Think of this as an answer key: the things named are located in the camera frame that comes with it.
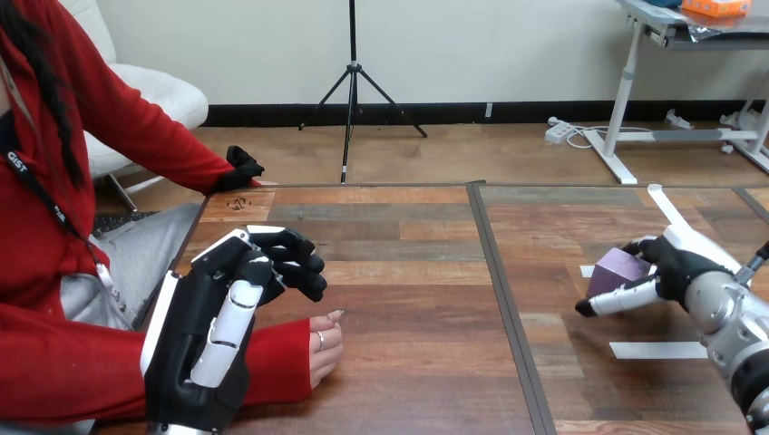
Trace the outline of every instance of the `purple box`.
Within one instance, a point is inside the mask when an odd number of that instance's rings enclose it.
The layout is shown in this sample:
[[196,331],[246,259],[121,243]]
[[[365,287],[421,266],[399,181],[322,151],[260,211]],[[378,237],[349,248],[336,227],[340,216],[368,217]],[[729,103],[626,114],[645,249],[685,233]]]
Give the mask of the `purple box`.
[[613,292],[623,284],[647,276],[650,268],[646,261],[614,247],[596,263],[588,297]]

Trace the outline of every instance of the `long dark hair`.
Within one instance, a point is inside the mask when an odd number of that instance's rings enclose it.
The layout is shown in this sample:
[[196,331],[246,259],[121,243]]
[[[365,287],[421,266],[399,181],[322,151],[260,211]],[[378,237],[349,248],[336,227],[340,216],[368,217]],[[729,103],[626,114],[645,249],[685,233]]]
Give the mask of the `long dark hair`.
[[32,66],[40,87],[40,96],[59,128],[64,167],[72,183],[79,185],[83,182],[83,171],[72,152],[73,127],[67,117],[67,105],[59,93],[60,88],[66,88],[67,85],[56,76],[46,54],[47,46],[54,40],[45,30],[24,17],[13,0],[0,0],[0,27]]

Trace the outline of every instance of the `robotic hand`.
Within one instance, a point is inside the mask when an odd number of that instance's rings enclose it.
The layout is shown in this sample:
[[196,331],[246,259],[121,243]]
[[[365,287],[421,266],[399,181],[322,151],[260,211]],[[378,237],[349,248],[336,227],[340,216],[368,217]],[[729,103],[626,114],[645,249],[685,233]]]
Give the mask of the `robotic hand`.
[[295,287],[318,302],[326,290],[315,245],[283,227],[236,229],[169,272],[141,354],[149,433],[226,429],[248,388],[245,353],[256,309]]
[[[662,237],[635,240],[623,249],[656,269],[611,293],[579,301],[577,311],[592,317],[666,300],[680,303],[749,428],[769,433],[769,304],[741,282],[753,273],[690,227],[672,225]],[[750,272],[758,263],[763,262],[748,264]]]

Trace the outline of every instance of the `white wall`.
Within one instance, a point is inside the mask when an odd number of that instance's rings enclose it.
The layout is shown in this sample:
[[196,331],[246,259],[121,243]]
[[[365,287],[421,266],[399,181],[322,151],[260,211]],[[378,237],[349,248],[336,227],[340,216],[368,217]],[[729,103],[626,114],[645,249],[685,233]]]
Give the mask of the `white wall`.
[[[177,75],[212,104],[316,103],[349,61],[345,0],[99,3],[120,62]],[[358,0],[357,9],[358,59],[399,102],[614,100],[631,34],[613,0]],[[740,99],[767,61],[669,53],[646,40],[632,98]],[[360,98],[381,101],[367,86]],[[332,102],[344,101],[337,91]]]

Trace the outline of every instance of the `desk surface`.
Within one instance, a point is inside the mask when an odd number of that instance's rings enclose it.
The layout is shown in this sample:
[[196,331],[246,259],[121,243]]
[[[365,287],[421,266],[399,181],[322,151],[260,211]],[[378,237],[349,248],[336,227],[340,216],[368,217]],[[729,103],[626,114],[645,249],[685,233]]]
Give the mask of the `desk surface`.
[[[540,382],[558,433],[746,433],[708,361],[619,361],[612,353],[610,342],[696,340],[680,308],[591,320],[573,311],[589,283],[579,266],[664,230],[644,189],[476,191],[283,187],[211,198],[179,272],[233,227],[293,227],[327,261],[326,297],[311,304],[289,292],[259,310],[258,327],[346,310],[345,359],[313,397],[243,410],[229,433],[534,433],[529,409],[536,404],[523,392],[523,375]],[[769,238],[769,225],[731,189],[666,192],[693,227],[739,260]],[[754,205],[769,202],[764,191],[750,193]],[[507,288],[493,279],[495,269]],[[769,297],[767,283],[759,276],[754,290]],[[533,373],[513,361],[510,306]]]
[[740,51],[769,50],[768,33],[734,33],[727,38],[692,41],[687,18],[678,11],[654,6],[645,0],[617,0],[629,16],[648,26],[646,34],[669,50]]

